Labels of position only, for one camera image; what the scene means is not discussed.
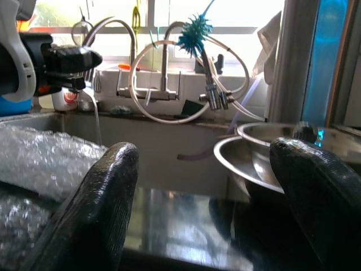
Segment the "blue container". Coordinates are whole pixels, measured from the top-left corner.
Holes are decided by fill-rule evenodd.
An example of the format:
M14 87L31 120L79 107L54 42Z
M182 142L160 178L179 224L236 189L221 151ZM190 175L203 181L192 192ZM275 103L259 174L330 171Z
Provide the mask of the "blue container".
M32 100L14 103L0 97L0 116L10 116L28 113L32 107Z

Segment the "faucet spout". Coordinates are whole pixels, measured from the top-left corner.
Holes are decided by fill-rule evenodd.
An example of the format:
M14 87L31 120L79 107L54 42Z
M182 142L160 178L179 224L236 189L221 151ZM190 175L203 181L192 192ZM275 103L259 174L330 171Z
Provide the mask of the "faucet spout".
M182 21L175 21L173 23L171 23L171 25L167 28L165 34L164 34L164 39L167 40L170 36L170 32L176 28L176 27L183 27L184 26L184 22ZM162 56L162 77L161 77L161 91L167 91L167 84L168 84L168 77L167 77L167 72L168 72L168 57L169 57L169 50L168 50L168 45L164 44L163 45L163 56Z
M125 29L127 30L128 34L130 35L130 39L131 39L131 44L130 44L130 65L133 64L134 59L135 59L135 33L133 31L133 29L129 26L129 24L127 24L126 22L119 20L119 19L115 19L114 17L108 17L105 18L103 20L101 20L100 22L98 22L88 33L88 35L86 36L83 45L84 46L91 46L94 42L94 38L95 35L103 28L105 27L107 24L110 23L120 23L122 24Z

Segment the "metal bowl rim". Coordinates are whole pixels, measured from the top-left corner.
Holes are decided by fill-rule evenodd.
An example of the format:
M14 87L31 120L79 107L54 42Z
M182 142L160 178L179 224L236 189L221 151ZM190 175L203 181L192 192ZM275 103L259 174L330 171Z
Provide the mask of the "metal bowl rim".
M236 136L236 137L231 137L231 138L226 138L223 139L219 142L217 142L213 148L213 153L214 156L218 159L219 162L221 162L222 165L224 165L226 168L228 168L230 171L236 173L237 175L241 176L242 178L245 178L246 180L256 183L260 186L263 186L265 188L271 189L275 192L284 194L284 191L282 189L282 187L280 186L275 186L275 185L271 185L267 182L263 182L261 179L256 179L242 171L240 171L239 169L237 169L234 165L232 165L230 162L228 162L228 160L226 160L222 154L221 154L221 148L223 147L223 145L232 142L232 141L238 141L238 140L247 140L245 137L243 136Z

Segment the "blue light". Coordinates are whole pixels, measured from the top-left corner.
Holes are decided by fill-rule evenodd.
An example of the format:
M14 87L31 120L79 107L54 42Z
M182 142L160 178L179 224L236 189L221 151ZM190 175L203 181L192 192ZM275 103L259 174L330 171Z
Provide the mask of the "blue light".
M321 0L302 120L324 126L349 0Z
M319 130L318 131L318 138L322 141L325 135L325 130Z

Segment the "orange object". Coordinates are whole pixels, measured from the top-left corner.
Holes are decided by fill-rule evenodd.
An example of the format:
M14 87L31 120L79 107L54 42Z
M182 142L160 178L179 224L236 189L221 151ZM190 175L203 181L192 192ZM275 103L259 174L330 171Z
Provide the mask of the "orange object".
M125 71L130 71L130 65L129 64L126 64L126 63L120 63L120 64L118 64L118 68L119 69L123 69L123 70L125 70ZM139 67L137 67L136 69L135 69L137 72L139 72L140 71L140 68Z
M126 71L130 71L130 65L125 63L118 64L119 69L125 69Z

